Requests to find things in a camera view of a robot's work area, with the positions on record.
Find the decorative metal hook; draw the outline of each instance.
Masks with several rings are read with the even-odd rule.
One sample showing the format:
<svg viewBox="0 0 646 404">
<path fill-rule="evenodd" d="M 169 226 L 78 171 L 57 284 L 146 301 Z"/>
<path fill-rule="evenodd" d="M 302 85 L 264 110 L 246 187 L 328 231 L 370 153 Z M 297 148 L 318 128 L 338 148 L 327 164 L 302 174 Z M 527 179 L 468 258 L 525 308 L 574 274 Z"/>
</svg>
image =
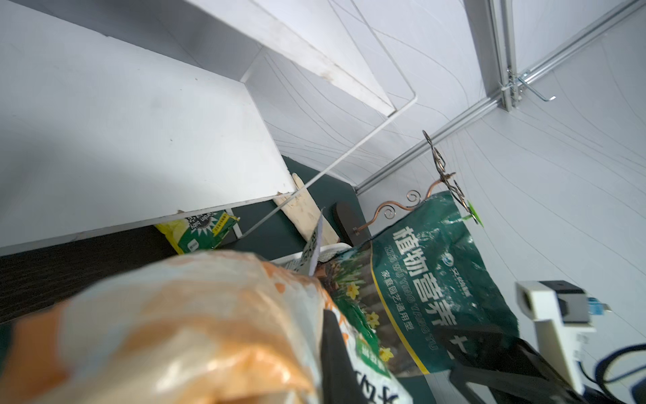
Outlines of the decorative metal hook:
<svg viewBox="0 0 646 404">
<path fill-rule="evenodd" d="M 456 201 L 458 201 L 458 203 L 460 203 L 460 205 L 462 205 L 462 207 L 464 207 L 466 211 L 469 213 L 469 215 L 464 219 L 472 217 L 476 223 L 480 224 L 480 221 L 477 219 L 475 212 L 473 212 L 473 210 L 471 209 L 471 205 L 465 200 L 464 193 L 462 192 L 462 189 L 460 188 L 460 186 L 457 185 L 457 182 L 455 180 L 453 180 L 453 184 L 451 184 L 449 181 L 451 177 L 455 175 L 455 173 L 450 173 L 450 174 L 446 173 L 446 169 L 445 169 L 446 162 L 444 161 L 442 154 L 440 154 L 439 150 L 437 150 L 435 146 L 433 146 L 433 142 L 431 141 L 430 136 L 428 136 L 428 133 L 426 133 L 426 131 L 422 131 L 422 133 L 426 138 L 426 141 L 428 142 L 428 144 L 431 145 L 431 149 L 433 151 L 433 160 L 435 161 L 435 168 L 437 169 L 440 179 L 438 179 L 437 181 L 431 184 L 431 186 L 428 188 L 428 191 L 426 192 L 426 195 L 424 196 L 424 199 L 421 198 L 421 195 L 419 194 L 418 191 L 416 190 L 408 191 L 408 193 L 406 194 L 406 198 L 410 202 L 414 202 L 415 203 L 414 205 L 404 206 L 394 200 L 387 200 L 383 202 L 381 205 L 377 206 L 375 210 L 375 215 L 373 216 L 371 221 L 369 221 L 368 223 L 364 224 L 359 228 L 353 229 L 355 234 L 359 234 L 362 230 L 368 228 L 368 226 L 373 224 L 377 220 L 377 217 L 379 217 L 379 213 L 381 213 L 382 210 L 384 210 L 384 216 L 386 216 L 387 219 L 392 219 L 397 214 L 397 212 L 395 211 L 395 206 L 409 212 L 415 210 L 415 208 L 419 206 L 419 204 L 421 204 L 422 202 L 426 201 L 431 197 L 433 188 L 438 186 L 440 183 L 443 183 L 444 185 L 447 186 L 447 188 L 449 189 L 453 197 L 456 199 Z"/>
</svg>

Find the green plastic bag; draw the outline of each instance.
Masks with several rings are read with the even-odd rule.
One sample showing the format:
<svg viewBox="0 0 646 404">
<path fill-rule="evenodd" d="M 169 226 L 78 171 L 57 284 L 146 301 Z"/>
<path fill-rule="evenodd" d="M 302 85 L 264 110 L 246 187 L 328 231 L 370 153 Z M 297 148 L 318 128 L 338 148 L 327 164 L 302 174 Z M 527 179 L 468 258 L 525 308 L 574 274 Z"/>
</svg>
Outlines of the green plastic bag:
<svg viewBox="0 0 646 404">
<path fill-rule="evenodd" d="M 217 211 L 156 224 L 177 254 L 192 253 L 196 250 L 212 250 L 219 246 L 238 218 Z"/>
<path fill-rule="evenodd" d="M 496 324 L 518 336 L 517 319 L 447 191 L 324 266 L 335 300 L 353 299 L 370 313 L 382 350 L 392 353 L 387 366 L 398 377 L 451 367 L 433 336 L 436 326 Z M 474 348 L 463 336 L 453 341 L 465 352 Z"/>
</svg>

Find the bag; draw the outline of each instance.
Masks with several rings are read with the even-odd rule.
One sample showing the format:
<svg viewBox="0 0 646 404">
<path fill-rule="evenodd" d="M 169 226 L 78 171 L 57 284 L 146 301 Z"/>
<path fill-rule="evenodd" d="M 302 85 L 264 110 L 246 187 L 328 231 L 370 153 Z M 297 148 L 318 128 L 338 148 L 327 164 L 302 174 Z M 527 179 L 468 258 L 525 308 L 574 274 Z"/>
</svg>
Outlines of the bag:
<svg viewBox="0 0 646 404">
<path fill-rule="evenodd" d="M 321 403 L 324 309 L 363 394 L 412 404 L 316 278 L 233 251 L 172 257 L 18 319 L 0 403 Z"/>
<path fill-rule="evenodd" d="M 156 224 L 155 227 L 166 236 L 177 254 L 186 254 L 213 250 L 238 221 L 237 217 L 218 211 Z"/>
<path fill-rule="evenodd" d="M 433 336 L 436 326 L 496 324 L 518 336 L 517 319 L 487 273 L 448 191 L 432 195 L 371 240 L 323 265 L 322 282 L 335 302 L 357 301 L 382 352 L 388 350 L 384 357 L 392 356 L 388 368 L 398 377 L 451 367 L 447 351 Z M 464 352 L 473 349 L 463 336 L 454 341 Z"/>
</svg>

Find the white shelf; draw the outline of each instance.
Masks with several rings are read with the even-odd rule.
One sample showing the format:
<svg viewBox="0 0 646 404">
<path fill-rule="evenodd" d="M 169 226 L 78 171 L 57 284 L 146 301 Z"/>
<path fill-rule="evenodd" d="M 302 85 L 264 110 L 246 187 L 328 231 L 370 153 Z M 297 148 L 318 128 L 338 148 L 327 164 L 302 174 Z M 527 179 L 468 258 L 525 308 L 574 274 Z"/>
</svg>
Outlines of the white shelf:
<svg viewBox="0 0 646 404">
<path fill-rule="evenodd" d="M 187 0 L 390 115 L 395 107 L 328 0 Z"/>
<path fill-rule="evenodd" d="M 6 0 L 0 72 L 0 255 L 294 191 L 242 83 Z"/>
</svg>

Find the yellow flower illustration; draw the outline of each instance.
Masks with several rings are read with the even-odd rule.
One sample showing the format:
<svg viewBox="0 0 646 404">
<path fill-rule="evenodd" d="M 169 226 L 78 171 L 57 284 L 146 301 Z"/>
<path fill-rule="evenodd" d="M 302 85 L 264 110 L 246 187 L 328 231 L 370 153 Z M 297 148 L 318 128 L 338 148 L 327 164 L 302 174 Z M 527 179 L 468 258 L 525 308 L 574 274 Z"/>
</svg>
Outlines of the yellow flower illustration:
<svg viewBox="0 0 646 404">
<path fill-rule="evenodd" d="M 346 292 L 347 296 L 350 296 L 350 299 L 355 300 L 359 294 L 359 287 L 355 285 L 354 282 L 348 285 L 348 290 Z"/>
<path fill-rule="evenodd" d="M 372 312 L 371 314 L 366 314 L 366 320 L 368 325 L 372 328 L 376 328 L 379 325 L 379 314 Z"/>
<path fill-rule="evenodd" d="M 390 348 L 384 348 L 383 346 L 379 347 L 379 357 L 381 358 L 382 361 L 388 362 L 390 358 L 395 357 L 392 352 L 390 352 Z"/>
</svg>

